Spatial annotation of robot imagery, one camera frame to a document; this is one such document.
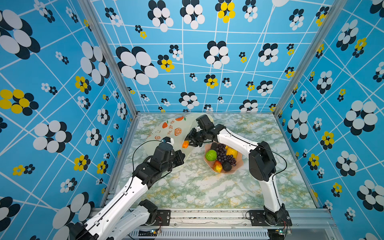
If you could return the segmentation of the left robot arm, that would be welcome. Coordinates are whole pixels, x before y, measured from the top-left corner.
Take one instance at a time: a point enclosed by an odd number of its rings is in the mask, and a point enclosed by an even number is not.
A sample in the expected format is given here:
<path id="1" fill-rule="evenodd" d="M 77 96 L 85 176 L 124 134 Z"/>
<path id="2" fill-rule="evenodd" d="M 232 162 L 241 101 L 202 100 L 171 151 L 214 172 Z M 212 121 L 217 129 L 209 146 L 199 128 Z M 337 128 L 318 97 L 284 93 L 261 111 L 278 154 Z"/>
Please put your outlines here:
<path id="1" fill-rule="evenodd" d="M 149 200 L 140 202 L 132 212 L 131 206 L 157 181 L 173 168 L 184 164 L 185 154 L 175 151 L 173 145 L 160 141 L 154 153 L 139 164 L 125 186 L 85 224 L 77 223 L 71 229 L 71 240 L 122 240 L 141 225 L 153 224 L 158 208 Z"/>

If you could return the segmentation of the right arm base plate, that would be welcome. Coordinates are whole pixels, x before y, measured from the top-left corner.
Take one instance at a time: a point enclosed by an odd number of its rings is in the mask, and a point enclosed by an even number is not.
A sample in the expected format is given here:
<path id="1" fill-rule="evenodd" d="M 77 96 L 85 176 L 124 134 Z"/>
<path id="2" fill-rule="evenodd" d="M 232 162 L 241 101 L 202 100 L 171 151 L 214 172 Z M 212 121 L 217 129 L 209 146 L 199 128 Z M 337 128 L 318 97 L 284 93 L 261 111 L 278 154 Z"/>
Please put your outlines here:
<path id="1" fill-rule="evenodd" d="M 276 213 L 264 210 L 250 210 L 246 212 L 246 219 L 253 227 L 291 227 L 292 219 L 287 210 Z"/>

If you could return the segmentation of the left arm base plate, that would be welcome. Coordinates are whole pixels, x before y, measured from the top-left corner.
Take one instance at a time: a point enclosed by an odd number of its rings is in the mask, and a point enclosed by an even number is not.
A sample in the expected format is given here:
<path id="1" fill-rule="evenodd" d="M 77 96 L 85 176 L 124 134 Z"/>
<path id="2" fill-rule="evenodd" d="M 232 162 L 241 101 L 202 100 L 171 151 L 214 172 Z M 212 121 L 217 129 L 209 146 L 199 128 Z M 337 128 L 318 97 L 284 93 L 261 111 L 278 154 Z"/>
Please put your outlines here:
<path id="1" fill-rule="evenodd" d="M 157 210 L 155 214 L 150 214 L 145 226 L 169 226 L 171 220 L 171 210 Z"/>

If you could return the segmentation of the green orange papaya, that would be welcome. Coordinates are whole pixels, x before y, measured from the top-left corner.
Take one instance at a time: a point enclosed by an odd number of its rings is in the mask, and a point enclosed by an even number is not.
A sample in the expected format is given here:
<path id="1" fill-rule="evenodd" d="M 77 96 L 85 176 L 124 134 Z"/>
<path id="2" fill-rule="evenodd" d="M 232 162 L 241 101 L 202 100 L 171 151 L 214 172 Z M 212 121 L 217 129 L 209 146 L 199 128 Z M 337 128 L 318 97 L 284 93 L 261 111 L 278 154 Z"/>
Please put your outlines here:
<path id="1" fill-rule="evenodd" d="M 185 141 L 183 142 L 183 144 L 182 144 L 182 148 L 183 148 L 183 149 L 188 148 L 189 144 L 190 144 L 190 141 L 185 140 Z"/>

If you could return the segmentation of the cream printed plastic bag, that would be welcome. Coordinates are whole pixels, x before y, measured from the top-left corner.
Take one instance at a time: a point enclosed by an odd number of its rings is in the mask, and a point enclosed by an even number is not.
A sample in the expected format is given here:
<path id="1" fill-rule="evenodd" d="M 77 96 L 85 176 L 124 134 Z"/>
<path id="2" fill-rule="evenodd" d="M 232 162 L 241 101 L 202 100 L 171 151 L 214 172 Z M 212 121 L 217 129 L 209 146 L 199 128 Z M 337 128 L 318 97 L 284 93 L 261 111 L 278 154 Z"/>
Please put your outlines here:
<path id="1" fill-rule="evenodd" d="M 174 150 L 181 150 L 182 153 L 185 154 L 185 161 L 195 147 L 183 148 L 183 143 L 191 129 L 198 127 L 196 119 L 202 115 L 204 114 L 191 113 L 184 116 L 169 117 L 164 121 L 161 121 L 158 126 L 155 127 L 147 137 L 147 141 L 162 140 L 164 137 L 172 138 L 174 140 Z"/>

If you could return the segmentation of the pink scalloped fruit bowl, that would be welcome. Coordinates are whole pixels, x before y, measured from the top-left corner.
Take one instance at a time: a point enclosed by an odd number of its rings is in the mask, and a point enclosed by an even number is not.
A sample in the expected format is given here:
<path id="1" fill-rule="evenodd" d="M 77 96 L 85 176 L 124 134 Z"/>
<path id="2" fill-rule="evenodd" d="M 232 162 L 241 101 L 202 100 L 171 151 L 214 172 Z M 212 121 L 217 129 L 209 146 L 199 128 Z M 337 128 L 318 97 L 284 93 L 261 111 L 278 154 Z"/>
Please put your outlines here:
<path id="1" fill-rule="evenodd" d="M 212 171 L 220 174 L 234 174 L 244 165 L 239 151 L 216 142 L 205 146 L 204 161 Z"/>

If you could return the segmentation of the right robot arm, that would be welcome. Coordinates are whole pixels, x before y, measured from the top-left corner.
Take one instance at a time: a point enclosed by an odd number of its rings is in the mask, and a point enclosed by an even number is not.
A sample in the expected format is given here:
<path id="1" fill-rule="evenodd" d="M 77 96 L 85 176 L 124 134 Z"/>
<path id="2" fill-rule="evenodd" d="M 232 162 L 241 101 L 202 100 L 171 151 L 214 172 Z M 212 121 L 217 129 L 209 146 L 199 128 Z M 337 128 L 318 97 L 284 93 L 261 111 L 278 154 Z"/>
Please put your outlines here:
<path id="1" fill-rule="evenodd" d="M 187 134 L 183 148 L 201 147 L 206 141 L 229 146 L 249 159 L 249 172 L 259 182 L 264 197 L 266 222 L 276 226 L 280 222 L 292 226 L 291 218 L 285 204 L 280 198 L 275 176 L 276 159 L 274 152 L 266 142 L 245 139 L 222 124 L 214 125 L 207 115 L 196 119 L 198 127 Z"/>

